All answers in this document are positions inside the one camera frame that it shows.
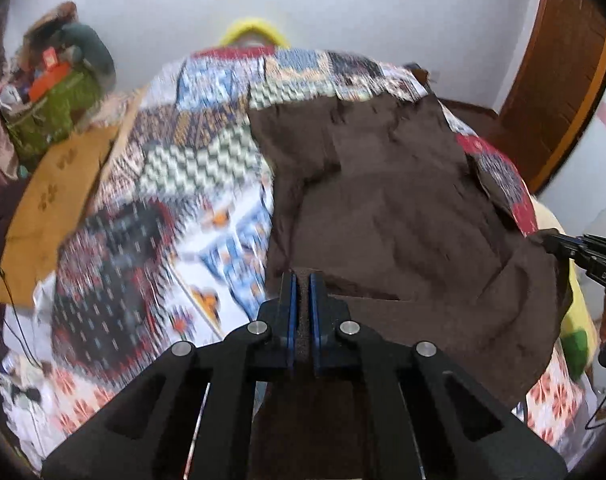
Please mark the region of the colourful patchwork bedspread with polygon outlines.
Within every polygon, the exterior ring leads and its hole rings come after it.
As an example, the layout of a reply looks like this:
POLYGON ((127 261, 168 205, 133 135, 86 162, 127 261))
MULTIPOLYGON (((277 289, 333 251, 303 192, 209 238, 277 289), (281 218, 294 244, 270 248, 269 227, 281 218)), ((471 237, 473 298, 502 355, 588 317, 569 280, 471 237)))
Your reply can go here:
MULTIPOLYGON (((265 288, 275 174, 252 136, 251 110, 381 94, 433 96, 407 68, 331 51, 214 49, 163 67, 118 128, 116 155, 33 307, 7 314, 0 396, 32 468, 169 346, 216 344, 277 295, 265 288)), ((514 164, 437 102, 522 234, 556 226, 514 164)), ((568 277, 571 302, 550 362, 514 404, 556 450, 584 423, 578 377, 596 348, 572 264, 568 277)))

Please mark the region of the dark teal plush toy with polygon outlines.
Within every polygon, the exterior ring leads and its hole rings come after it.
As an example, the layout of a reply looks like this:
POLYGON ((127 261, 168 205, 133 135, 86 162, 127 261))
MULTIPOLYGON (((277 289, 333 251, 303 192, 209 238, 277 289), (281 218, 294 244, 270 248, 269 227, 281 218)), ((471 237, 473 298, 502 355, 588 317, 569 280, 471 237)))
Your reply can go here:
POLYGON ((64 47, 79 52, 80 60, 92 70, 105 92, 114 89, 116 73, 112 55, 93 28, 79 22, 65 24, 60 30, 60 40, 64 47))

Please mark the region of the green patterned storage bag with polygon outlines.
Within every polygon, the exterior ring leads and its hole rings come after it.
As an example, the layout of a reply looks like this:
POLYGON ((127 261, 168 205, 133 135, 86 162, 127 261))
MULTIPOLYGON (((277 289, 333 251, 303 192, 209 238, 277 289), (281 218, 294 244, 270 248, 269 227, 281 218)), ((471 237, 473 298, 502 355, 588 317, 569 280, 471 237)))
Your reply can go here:
POLYGON ((89 117, 101 98, 100 84, 87 68, 81 68, 72 70, 26 110, 2 112, 20 164, 35 167, 52 144, 65 140, 89 117))

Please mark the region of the brown wooden door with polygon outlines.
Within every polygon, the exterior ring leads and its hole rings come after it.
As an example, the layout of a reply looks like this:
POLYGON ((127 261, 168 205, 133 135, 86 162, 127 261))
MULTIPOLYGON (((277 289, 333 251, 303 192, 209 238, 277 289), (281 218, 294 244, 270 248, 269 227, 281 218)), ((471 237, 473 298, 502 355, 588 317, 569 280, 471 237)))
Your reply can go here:
POLYGON ((497 142, 532 193, 571 154, 605 89, 606 18, 596 2, 540 0, 497 142))

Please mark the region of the yellow curved bed headboard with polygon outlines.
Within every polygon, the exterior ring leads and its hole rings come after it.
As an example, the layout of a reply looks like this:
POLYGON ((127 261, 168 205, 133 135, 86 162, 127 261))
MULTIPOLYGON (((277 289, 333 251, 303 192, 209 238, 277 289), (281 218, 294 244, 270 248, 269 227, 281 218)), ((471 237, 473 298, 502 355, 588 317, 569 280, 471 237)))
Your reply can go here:
POLYGON ((245 39, 255 39, 261 46, 291 47, 286 36, 270 22, 261 18, 240 18, 230 24, 218 42, 219 47, 239 46, 245 39))

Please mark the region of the orange box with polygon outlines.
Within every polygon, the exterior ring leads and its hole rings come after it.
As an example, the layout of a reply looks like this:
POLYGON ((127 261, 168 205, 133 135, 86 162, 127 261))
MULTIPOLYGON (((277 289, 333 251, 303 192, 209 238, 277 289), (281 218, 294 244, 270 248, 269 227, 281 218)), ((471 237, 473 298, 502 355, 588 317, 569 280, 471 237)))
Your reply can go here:
POLYGON ((49 90, 56 87, 72 71, 72 65, 60 58, 54 47, 41 53, 41 61, 34 71, 34 80, 28 89, 30 102, 37 102, 49 90))

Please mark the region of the dark brown cloth garment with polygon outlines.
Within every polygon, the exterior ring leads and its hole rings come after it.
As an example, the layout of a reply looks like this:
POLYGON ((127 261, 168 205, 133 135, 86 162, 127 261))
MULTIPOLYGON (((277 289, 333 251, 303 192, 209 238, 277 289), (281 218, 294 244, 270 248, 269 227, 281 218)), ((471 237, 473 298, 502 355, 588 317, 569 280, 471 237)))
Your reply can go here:
POLYGON ((569 265, 522 234, 439 102, 329 96, 251 110, 275 174, 268 292, 319 271, 359 322, 430 340, 507 405, 550 362, 569 265))

